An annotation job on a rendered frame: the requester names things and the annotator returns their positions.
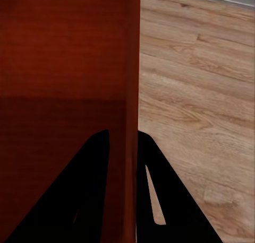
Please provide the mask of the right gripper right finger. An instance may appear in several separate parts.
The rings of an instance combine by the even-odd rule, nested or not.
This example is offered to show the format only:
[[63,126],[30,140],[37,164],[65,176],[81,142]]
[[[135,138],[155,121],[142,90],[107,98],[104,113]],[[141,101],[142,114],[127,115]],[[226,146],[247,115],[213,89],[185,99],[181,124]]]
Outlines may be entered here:
[[[166,225],[154,222],[148,167]],[[138,130],[137,243],[223,243],[162,151]]]

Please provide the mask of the storage box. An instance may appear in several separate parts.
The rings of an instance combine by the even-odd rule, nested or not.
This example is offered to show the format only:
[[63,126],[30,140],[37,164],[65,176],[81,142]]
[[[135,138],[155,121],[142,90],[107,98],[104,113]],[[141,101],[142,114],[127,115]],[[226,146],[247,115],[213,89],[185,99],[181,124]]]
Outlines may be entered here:
[[109,130],[100,243],[137,243],[141,0],[0,0],[0,243]]

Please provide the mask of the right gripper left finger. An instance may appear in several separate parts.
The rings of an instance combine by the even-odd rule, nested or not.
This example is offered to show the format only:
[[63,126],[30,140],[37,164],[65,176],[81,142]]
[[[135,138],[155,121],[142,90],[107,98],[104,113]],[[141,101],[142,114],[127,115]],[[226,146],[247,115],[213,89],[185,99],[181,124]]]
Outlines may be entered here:
[[92,135],[4,243],[100,243],[109,150]]

